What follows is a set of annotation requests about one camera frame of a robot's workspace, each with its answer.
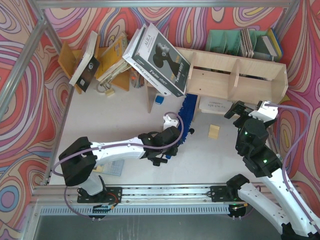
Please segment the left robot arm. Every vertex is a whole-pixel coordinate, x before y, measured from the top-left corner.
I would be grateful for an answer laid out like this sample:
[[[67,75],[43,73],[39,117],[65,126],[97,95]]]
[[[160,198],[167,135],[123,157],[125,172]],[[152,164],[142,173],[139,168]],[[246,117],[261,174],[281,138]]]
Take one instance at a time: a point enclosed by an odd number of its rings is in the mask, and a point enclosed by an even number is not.
[[[142,133],[137,137],[116,142],[91,142],[83,136],[74,141],[58,157],[67,187],[80,187],[90,197],[106,194],[101,176],[93,173],[99,165],[118,160],[148,159],[156,167],[176,156],[181,132],[170,126],[162,132]]]

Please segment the blue microfiber duster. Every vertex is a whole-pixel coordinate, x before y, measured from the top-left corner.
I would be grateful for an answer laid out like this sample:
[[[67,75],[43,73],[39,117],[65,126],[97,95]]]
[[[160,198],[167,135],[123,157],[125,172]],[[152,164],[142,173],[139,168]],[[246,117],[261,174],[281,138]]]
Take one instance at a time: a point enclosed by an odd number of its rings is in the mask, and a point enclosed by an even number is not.
[[[182,107],[178,112],[178,115],[181,117],[183,121],[183,133],[178,145],[182,145],[186,141],[186,138],[189,134],[191,123],[194,118],[197,99],[197,95],[188,93],[182,103]]]

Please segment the white black utility knife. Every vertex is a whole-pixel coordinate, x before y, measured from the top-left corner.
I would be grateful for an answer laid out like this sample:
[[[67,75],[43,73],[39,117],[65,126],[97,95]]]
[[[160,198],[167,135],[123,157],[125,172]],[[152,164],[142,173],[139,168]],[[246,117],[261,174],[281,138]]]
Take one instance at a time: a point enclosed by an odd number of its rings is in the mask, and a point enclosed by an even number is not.
[[[189,129],[189,133],[192,135],[195,132],[195,130],[193,128]]]

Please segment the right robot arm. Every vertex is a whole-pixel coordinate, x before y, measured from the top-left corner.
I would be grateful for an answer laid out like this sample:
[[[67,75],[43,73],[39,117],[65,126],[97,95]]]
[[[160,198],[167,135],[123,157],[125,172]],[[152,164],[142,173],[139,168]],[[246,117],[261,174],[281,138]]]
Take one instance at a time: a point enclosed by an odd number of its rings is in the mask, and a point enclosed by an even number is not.
[[[269,101],[260,101],[252,109],[237,101],[224,115],[227,119],[239,116],[233,123],[238,129],[235,149],[247,169],[270,190],[276,202],[266,197],[242,174],[226,182],[226,195],[251,205],[277,229],[283,240],[318,240],[320,218],[289,179],[286,161],[266,145],[269,137],[267,129],[276,121],[279,107]]]

